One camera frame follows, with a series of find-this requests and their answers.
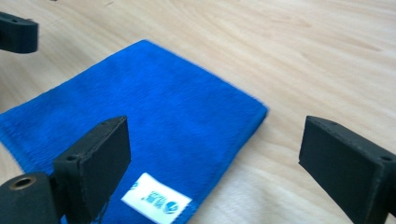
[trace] towel label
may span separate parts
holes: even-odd
[[[122,197],[122,201],[156,223],[170,224],[191,199],[144,173]]]

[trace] light wooden surface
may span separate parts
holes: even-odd
[[[298,164],[306,115],[396,153],[394,0],[3,0],[0,11],[40,24],[38,52],[0,51],[0,112],[144,38],[270,107],[191,223],[351,223]],[[20,173],[0,148],[0,183]]]

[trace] black plastic part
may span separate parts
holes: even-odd
[[[92,129],[53,162],[70,200],[70,223],[94,220],[116,189],[131,161],[126,117],[109,119]]]
[[[56,215],[58,219],[61,219],[61,217],[66,213],[66,207],[69,204],[67,188],[66,185],[60,185],[58,183],[54,174],[49,177],[49,183],[52,190],[52,198],[55,205]]]
[[[396,156],[330,120],[308,116],[300,164],[354,223],[396,211]]]
[[[59,222],[45,173],[14,177],[0,187],[0,223]]]
[[[32,53],[38,47],[38,23],[0,12],[0,49]]]

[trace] screw hole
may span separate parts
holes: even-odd
[[[25,189],[35,183],[35,177],[34,176],[25,176],[17,181],[15,181],[12,185],[9,187],[14,190],[18,189]]]
[[[392,161],[392,158],[391,157],[387,157],[387,156],[382,156],[381,160],[383,160],[383,161]]]
[[[68,156],[68,157],[66,158],[66,160],[67,160],[67,161],[75,161],[75,160],[77,159],[77,157],[78,157],[78,155],[71,155],[71,156]]]

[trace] blue towel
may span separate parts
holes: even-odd
[[[151,223],[121,198],[147,173],[191,198],[185,223],[260,126],[267,108],[204,69],[137,42],[0,115],[0,140],[24,172],[52,160],[97,123],[126,115],[132,162],[103,223]]]

